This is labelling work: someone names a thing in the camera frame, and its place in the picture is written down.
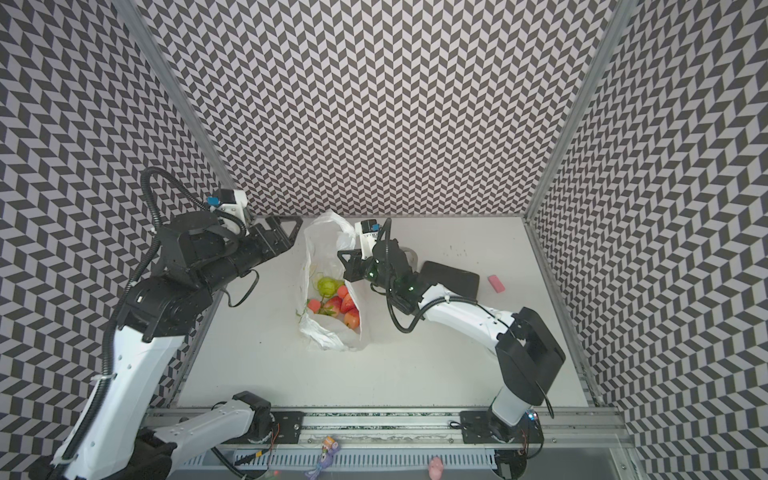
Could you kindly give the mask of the orange fake peach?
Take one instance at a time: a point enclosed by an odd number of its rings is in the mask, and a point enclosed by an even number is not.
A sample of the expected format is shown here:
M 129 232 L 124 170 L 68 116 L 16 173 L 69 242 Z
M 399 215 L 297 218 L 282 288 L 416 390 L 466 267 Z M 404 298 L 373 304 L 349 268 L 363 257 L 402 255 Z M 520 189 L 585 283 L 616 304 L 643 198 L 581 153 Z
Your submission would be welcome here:
M 345 313 L 344 324 L 351 330 L 356 330 L 360 326 L 360 313 L 357 309 L 351 309 Z

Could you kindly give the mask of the red fake strawberry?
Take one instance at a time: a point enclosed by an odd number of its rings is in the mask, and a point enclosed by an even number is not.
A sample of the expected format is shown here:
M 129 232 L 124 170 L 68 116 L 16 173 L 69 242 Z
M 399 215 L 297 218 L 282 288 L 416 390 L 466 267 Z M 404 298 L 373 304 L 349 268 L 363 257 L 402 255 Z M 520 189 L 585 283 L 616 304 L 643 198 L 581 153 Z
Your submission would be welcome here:
M 338 306 L 340 313 L 347 313 L 353 309 L 356 309 L 356 304 L 349 293 L 349 289 L 345 285 L 341 285 L 337 290 L 336 297 L 338 298 Z
M 334 296 L 324 302 L 317 299 L 310 299 L 307 302 L 307 308 L 313 314 L 336 317 L 341 313 L 342 303 L 343 299 L 339 296 Z

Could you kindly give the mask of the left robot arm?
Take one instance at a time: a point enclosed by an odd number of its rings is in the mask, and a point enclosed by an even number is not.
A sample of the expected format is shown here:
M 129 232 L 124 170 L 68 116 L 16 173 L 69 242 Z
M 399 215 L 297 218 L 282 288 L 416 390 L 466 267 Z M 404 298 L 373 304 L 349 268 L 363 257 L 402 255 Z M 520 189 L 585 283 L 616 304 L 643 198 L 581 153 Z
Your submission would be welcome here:
M 164 369 L 198 318 L 235 279 L 290 250 L 302 220 L 271 216 L 235 230 L 228 214 L 192 211 L 157 227 L 149 257 L 158 269 L 133 283 L 102 344 L 103 370 L 85 410 L 52 457 L 33 463 L 33 479 L 165 479 L 188 459 L 230 439 L 269 440 L 269 401 L 241 392 L 176 427 L 142 425 Z M 283 222 L 292 223 L 285 231 Z

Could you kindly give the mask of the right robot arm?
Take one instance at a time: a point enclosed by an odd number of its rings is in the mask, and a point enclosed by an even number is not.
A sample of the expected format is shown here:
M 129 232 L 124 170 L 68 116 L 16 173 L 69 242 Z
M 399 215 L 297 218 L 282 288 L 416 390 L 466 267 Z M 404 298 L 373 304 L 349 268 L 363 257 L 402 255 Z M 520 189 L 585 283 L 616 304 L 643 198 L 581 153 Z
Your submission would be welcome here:
M 549 406 L 548 392 L 566 354 L 541 316 L 522 307 L 516 312 L 482 305 L 478 275 L 427 261 L 415 270 L 404 249 L 393 239 L 375 243 L 371 254 L 360 249 L 337 253 L 345 279 L 366 280 L 382 289 L 390 312 L 411 316 L 411 333 L 422 322 L 449 327 L 492 353 L 502 386 L 484 413 L 463 413 L 460 427 L 466 440 L 523 443 L 542 441 L 535 408 Z

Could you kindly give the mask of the white plastic bag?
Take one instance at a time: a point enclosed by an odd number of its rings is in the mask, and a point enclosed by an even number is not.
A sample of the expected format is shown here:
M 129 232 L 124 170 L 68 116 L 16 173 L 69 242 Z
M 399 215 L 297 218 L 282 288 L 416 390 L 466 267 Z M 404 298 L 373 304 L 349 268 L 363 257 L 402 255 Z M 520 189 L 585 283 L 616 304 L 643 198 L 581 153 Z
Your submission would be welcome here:
M 360 291 L 343 279 L 345 267 L 337 253 L 357 247 L 355 228 L 348 220 L 328 210 L 312 220 L 301 235 L 304 259 L 301 264 L 298 307 L 299 331 L 316 347 L 328 351 L 359 351 L 367 346 L 362 326 L 351 328 L 344 314 L 328 302 L 350 293 L 358 302 Z

